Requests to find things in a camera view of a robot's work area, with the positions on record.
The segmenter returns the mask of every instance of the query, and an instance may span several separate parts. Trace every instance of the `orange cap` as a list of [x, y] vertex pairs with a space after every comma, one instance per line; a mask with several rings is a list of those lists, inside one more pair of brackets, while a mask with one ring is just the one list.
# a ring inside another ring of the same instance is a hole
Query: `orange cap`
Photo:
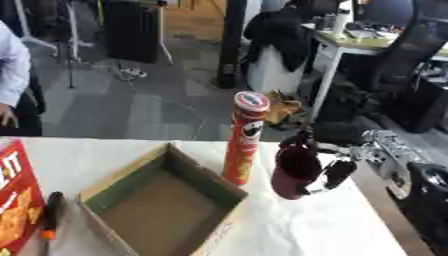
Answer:
[[56, 239], [56, 231], [54, 230], [43, 230], [42, 237], [47, 240], [55, 240]]

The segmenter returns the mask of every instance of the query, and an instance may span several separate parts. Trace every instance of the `computer monitor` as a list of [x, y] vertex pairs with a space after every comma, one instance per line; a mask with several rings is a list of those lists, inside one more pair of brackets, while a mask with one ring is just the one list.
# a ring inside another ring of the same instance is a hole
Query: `computer monitor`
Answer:
[[405, 27], [412, 18], [413, 0], [353, 0], [356, 21]]

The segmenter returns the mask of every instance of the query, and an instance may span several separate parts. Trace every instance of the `cheez-it box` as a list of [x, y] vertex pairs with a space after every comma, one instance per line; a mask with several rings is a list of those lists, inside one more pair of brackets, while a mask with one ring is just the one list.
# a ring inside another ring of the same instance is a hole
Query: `cheez-it box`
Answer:
[[0, 151], [0, 256], [19, 252], [36, 230], [43, 206], [25, 149], [13, 141]]

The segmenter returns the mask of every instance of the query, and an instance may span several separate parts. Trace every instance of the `cardboard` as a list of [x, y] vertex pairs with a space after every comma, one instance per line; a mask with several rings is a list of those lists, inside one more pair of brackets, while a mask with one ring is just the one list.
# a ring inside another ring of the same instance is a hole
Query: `cardboard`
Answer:
[[208, 255], [246, 196], [167, 144], [83, 191], [80, 205], [124, 255]]

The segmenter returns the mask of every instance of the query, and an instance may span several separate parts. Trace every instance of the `cracker box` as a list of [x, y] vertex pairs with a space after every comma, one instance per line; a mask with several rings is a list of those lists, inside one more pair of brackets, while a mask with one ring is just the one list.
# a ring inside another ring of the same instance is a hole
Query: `cracker box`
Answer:
[[117, 255], [209, 255], [247, 194], [171, 144], [80, 194], [91, 229]]
[[36, 230], [44, 201], [20, 141], [0, 151], [0, 256], [16, 255]]

